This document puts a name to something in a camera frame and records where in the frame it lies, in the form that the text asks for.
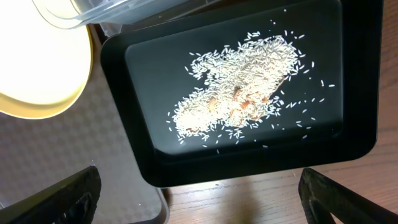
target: uncooked rice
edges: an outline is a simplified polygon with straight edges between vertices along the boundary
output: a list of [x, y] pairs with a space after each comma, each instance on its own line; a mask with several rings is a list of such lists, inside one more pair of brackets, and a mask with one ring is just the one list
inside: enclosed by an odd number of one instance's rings
[[202, 136], [218, 124], [239, 129], [249, 126], [248, 121], [261, 123], [263, 116], [280, 116], [279, 97], [271, 95], [285, 77], [291, 78], [297, 49], [281, 35], [247, 41], [254, 35], [259, 32], [248, 32], [236, 50], [225, 45], [221, 53], [196, 53], [199, 57], [187, 70], [195, 79], [205, 77], [207, 88], [195, 89], [177, 103], [174, 122], [181, 137]]

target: small brown piece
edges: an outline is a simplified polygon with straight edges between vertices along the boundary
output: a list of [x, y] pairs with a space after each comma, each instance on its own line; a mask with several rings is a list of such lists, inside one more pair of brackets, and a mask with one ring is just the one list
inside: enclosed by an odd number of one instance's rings
[[249, 106], [249, 104], [250, 104], [250, 101], [246, 100], [244, 103], [241, 104], [242, 109], [245, 110]]
[[216, 106], [216, 103], [217, 103], [217, 98], [211, 97], [207, 108], [209, 108], [209, 110], [212, 111], [214, 109], [214, 107]]
[[259, 98], [260, 93], [257, 91], [255, 93], [250, 93], [246, 95], [246, 100], [254, 101], [254, 99]]
[[191, 132], [193, 132], [193, 133], [197, 133], [197, 132], [199, 131], [199, 129], [193, 130], [192, 128], [188, 128], [187, 130], [188, 130], [188, 131], [191, 131]]
[[236, 91], [235, 91], [234, 96], [233, 96], [234, 101], [238, 100], [238, 95], [239, 95], [241, 92], [242, 92], [242, 90], [236, 90]]
[[232, 118], [234, 116], [235, 111], [236, 111], [236, 109], [231, 110], [231, 112], [229, 113], [229, 118]]

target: black tray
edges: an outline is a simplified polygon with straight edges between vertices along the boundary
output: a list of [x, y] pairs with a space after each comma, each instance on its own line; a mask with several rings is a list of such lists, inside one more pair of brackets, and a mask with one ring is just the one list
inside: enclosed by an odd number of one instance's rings
[[[143, 178], [170, 187], [365, 155], [376, 143], [381, 21], [382, 1], [254, 1], [110, 38], [101, 64]], [[315, 68], [284, 82], [285, 95], [274, 95], [302, 103], [282, 107], [282, 116], [263, 119], [259, 129], [244, 128], [238, 145], [221, 128], [207, 142], [188, 138], [180, 145], [173, 122], [165, 120], [172, 121], [178, 100], [203, 85], [184, 69], [194, 59], [188, 53], [236, 47], [247, 32], [260, 31], [265, 38], [285, 29], [305, 34], [286, 39], [307, 54], [306, 67], [315, 61]], [[298, 120], [304, 128], [296, 126]]]

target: wooden table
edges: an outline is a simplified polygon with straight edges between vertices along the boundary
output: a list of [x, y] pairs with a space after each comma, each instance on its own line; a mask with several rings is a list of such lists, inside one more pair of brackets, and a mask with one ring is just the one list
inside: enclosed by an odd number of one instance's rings
[[[366, 156], [315, 170], [398, 213], [398, 1], [384, 1], [379, 135]], [[170, 189], [169, 223], [307, 223], [302, 169]]]

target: plastic container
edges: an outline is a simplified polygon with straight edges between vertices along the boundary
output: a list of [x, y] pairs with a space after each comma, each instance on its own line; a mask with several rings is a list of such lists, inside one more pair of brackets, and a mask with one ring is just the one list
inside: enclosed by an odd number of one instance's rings
[[[181, 4], [170, 7], [164, 11], [153, 14], [147, 18], [143, 18], [135, 23], [131, 24], [113, 24], [109, 22], [102, 22], [101, 28], [104, 31], [106, 37], [111, 37], [121, 32], [134, 31], [154, 25], [158, 25], [164, 22], [179, 19], [184, 16], [191, 16], [196, 14], [199, 10], [205, 10], [208, 6], [218, 3], [221, 0], [187, 0]], [[234, 0], [223, 0], [223, 2], [229, 2], [233, 4]]]
[[89, 23], [132, 24], [188, 0], [32, 0], [55, 27], [74, 29]]

